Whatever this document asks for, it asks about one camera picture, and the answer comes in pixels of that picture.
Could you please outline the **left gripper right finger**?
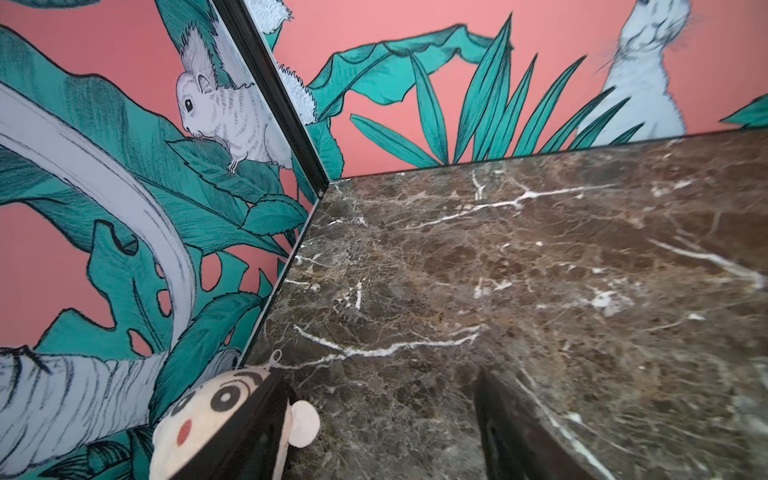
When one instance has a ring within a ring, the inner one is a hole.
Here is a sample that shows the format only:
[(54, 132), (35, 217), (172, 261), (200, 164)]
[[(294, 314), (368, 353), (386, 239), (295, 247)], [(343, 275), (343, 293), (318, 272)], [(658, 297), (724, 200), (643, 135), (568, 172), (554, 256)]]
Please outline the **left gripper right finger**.
[(478, 372), (473, 393), (489, 479), (594, 478), (491, 372)]

